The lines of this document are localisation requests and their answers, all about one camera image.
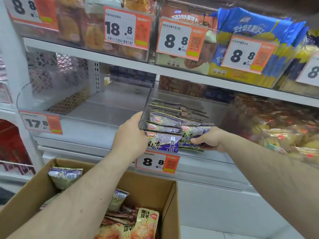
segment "price label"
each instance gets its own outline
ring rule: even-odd
[[[157,52],[198,61],[207,28],[161,18]]]
[[[314,53],[296,79],[308,85],[319,86],[319,53]]]
[[[135,167],[174,174],[179,158],[180,156],[147,150],[142,156],[136,159]]]
[[[19,113],[28,130],[63,134],[58,116],[26,111],[19,111]]]
[[[104,6],[105,37],[104,40],[148,49],[152,18],[139,14]]]
[[[233,35],[221,66],[261,74],[276,47],[274,43]]]
[[[58,31],[54,0],[4,0],[13,20]]]

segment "barcode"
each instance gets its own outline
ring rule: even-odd
[[[115,39],[113,37],[106,37],[107,40],[113,41],[113,42],[118,42],[118,43],[122,43],[122,44],[129,44],[129,45],[133,45],[132,41],[127,41],[127,40],[122,40],[122,39]]]
[[[65,177],[66,179],[75,179],[78,174],[66,174]]]
[[[263,65],[268,58],[268,53],[260,52],[256,58],[256,65]]]
[[[175,169],[175,166],[176,166],[176,161],[174,160],[169,160],[166,164],[166,168],[167,169]]]
[[[192,42],[190,43],[190,49],[199,50],[199,45],[202,39],[199,37],[193,37]]]

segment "brown box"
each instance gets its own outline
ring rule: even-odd
[[[5,239],[31,217],[40,206],[57,193],[48,171],[51,166],[83,168],[95,164],[67,159],[52,159],[0,211],[0,239]],[[151,208],[159,212],[162,239],[180,239],[178,189],[175,181],[125,172],[117,188],[130,192],[124,204]]]

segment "person's right hand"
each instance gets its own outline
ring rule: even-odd
[[[217,150],[221,153],[224,153],[225,149],[221,144],[221,140],[224,139],[227,134],[229,133],[214,126],[209,130],[208,133],[205,133],[197,138],[192,138],[190,142],[193,144],[206,143],[208,146],[201,146],[202,149]]]

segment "white tile floor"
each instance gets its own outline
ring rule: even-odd
[[[181,226],[181,239],[258,239],[255,237],[246,237],[236,234],[224,233],[200,229],[196,227]]]

